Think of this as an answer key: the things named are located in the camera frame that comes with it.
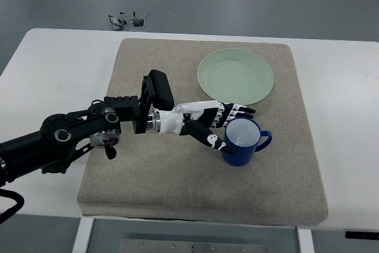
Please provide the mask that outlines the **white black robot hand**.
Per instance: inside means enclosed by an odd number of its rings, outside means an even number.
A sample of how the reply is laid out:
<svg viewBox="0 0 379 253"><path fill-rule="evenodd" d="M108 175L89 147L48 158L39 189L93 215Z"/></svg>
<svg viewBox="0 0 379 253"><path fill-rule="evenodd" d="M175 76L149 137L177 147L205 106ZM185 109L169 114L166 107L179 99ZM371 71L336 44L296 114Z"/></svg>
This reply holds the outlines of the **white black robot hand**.
<svg viewBox="0 0 379 253"><path fill-rule="evenodd" d="M220 152L233 154L233 147L213 133L236 117L253 118L255 110L245 105L220 101L183 103L171 111L159 111L159 133L190 135L200 143Z"/></svg>

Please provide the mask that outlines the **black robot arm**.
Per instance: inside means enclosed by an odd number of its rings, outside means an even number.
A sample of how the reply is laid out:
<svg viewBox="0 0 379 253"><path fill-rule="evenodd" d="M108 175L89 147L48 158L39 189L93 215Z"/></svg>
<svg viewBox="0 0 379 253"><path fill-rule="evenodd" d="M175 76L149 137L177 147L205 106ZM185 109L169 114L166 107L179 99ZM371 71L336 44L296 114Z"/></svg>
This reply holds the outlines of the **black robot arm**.
<svg viewBox="0 0 379 253"><path fill-rule="evenodd" d="M1 143L1 185L37 169L64 174L73 161L95 147L104 148L107 158L114 159L122 122L132 122L136 134L145 133L151 107L173 106L166 74L152 69L143 78L140 97L104 97L86 110L50 115L38 131Z"/></svg>

